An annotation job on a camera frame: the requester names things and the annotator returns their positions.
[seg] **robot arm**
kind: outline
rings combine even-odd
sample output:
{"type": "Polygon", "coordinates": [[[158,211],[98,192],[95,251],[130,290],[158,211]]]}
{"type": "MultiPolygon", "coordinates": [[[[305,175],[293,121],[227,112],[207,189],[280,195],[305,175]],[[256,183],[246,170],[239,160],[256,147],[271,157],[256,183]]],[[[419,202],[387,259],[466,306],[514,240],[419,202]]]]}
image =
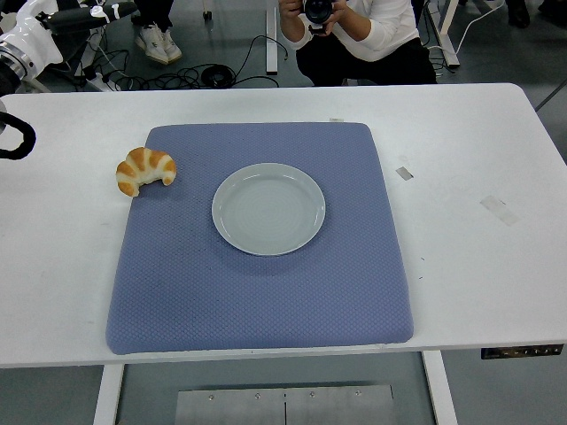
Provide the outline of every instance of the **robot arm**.
{"type": "Polygon", "coordinates": [[[0,96],[15,93],[47,65],[63,62],[53,35],[102,27],[136,10],[131,2],[59,11],[57,0],[27,1],[16,15],[16,27],[0,35],[0,96]]]}

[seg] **white plate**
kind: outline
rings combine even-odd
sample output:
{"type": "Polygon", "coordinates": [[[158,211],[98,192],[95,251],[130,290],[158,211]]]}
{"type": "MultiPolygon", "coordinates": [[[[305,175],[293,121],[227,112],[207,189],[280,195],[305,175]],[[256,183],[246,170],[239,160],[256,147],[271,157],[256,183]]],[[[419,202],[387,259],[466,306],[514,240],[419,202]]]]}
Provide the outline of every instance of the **white plate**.
{"type": "Polygon", "coordinates": [[[325,199],[315,181],[284,164],[246,166],[216,190],[213,221],[228,243],[255,255],[281,255],[321,228],[325,199]]]}

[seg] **photographer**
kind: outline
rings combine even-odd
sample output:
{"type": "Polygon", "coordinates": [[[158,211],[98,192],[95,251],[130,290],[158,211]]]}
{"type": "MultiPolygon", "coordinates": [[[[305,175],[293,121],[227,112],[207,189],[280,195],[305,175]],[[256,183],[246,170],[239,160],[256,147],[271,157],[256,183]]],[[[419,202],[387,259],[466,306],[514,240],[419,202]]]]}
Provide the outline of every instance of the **photographer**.
{"type": "Polygon", "coordinates": [[[283,35],[299,70],[316,87],[344,79],[378,85],[434,84],[435,71],[416,28],[410,0],[335,0],[320,34],[302,13],[302,0],[278,0],[283,35]]]}

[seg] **pastry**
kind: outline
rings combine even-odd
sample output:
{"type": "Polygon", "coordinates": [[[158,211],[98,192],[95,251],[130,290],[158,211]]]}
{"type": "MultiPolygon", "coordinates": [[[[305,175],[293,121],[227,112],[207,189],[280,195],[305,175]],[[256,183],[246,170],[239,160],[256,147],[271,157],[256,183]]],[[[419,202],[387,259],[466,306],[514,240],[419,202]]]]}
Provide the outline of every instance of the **pastry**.
{"type": "Polygon", "coordinates": [[[116,168],[118,188],[129,197],[137,197],[140,186],[161,180],[169,186],[177,174],[175,162],[163,151],[135,148],[116,168]]]}

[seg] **sneaker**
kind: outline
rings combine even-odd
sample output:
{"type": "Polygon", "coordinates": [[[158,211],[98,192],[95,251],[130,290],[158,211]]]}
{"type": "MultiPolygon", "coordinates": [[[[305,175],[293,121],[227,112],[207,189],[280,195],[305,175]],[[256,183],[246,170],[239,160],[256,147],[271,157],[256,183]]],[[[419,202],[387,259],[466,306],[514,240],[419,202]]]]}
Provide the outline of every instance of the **sneaker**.
{"type": "Polygon", "coordinates": [[[163,33],[163,40],[164,50],[166,51],[167,59],[171,64],[172,62],[175,62],[178,58],[180,58],[182,53],[177,47],[177,44],[175,44],[175,42],[171,38],[171,31],[167,30],[165,33],[163,33]]]}
{"type": "Polygon", "coordinates": [[[167,53],[164,50],[163,33],[157,25],[149,25],[140,30],[136,37],[137,46],[145,51],[145,56],[163,65],[169,63],[167,53]]]}

